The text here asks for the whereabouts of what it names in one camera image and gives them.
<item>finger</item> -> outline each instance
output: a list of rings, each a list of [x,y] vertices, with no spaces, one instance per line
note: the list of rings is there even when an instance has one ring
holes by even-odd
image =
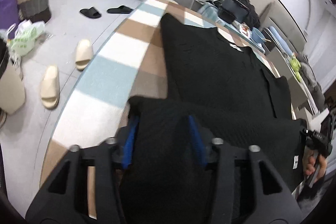
[[[307,151],[307,157],[313,156],[314,155],[314,150],[308,149]]]
[[[327,168],[327,160],[322,155],[320,155],[319,157],[319,163],[321,165],[321,168]]]
[[[309,171],[309,170],[306,170],[304,173],[305,173],[306,176],[310,176],[312,174],[312,172]]]
[[[319,157],[319,163],[320,163],[320,170],[316,177],[316,180],[319,180],[320,178],[322,178],[325,175],[326,170],[327,170],[327,160],[322,155],[320,155]]]
[[[309,170],[310,172],[314,173],[315,172],[315,168],[313,165],[311,164],[307,164],[307,170]]]
[[[315,162],[316,162],[316,160],[315,160],[315,158],[313,157],[313,156],[310,156],[309,158],[308,158],[308,163],[310,163],[311,165],[315,165]]]

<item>human hand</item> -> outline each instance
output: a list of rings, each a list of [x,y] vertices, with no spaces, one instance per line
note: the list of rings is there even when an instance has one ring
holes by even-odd
[[[306,170],[305,170],[305,175],[310,176],[311,174],[313,174],[315,172],[315,165],[316,160],[314,159],[313,155],[311,155],[308,158],[308,163],[306,165]],[[319,173],[314,181],[317,182],[320,178],[322,178],[325,173],[326,173],[326,169],[327,169],[327,160],[325,159],[325,157],[323,157],[322,155],[319,156],[319,163],[321,165]]]

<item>green plastic bag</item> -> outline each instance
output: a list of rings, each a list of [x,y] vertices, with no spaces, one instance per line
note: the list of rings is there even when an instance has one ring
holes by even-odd
[[[44,22],[31,23],[30,20],[21,22],[15,32],[15,38],[10,42],[11,50],[18,55],[24,56],[35,45],[35,40],[44,32]]]
[[[302,78],[301,78],[300,73],[298,71],[295,71],[294,74],[295,74],[296,79],[301,83]]]
[[[295,55],[292,56],[292,58],[289,61],[292,69],[294,72],[298,72],[301,68],[300,62],[296,59]]]

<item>plastic bag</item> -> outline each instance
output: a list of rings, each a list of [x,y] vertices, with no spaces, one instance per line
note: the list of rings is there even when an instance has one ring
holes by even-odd
[[[301,68],[301,64],[300,62],[296,59],[295,55],[292,56],[292,58],[289,61],[292,69],[294,72],[299,71],[299,69]]]
[[[15,38],[11,41],[11,49],[21,56],[26,55],[34,48],[35,39],[44,32],[44,26],[43,21],[21,22],[15,32]]]
[[[11,25],[8,30],[0,30],[0,38],[2,38],[6,43],[8,42],[9,34],[15,29],[16,24]]]

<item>checkered blanket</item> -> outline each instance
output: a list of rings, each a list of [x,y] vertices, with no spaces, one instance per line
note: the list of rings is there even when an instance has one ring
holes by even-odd
[[[217,27],[230,42],[249,46],[248,41],[232,30],[187,8],[165,0],[144,1],[105,41],[76,83],[49,142],[41,184],[71,145],[83,148],[98,145],[125,126],[130,96],[166,97],[167,77],[159,25],[165,13],[187,25]],[[279,77],[273,64],[258,49],[253,46],[252,49]]]

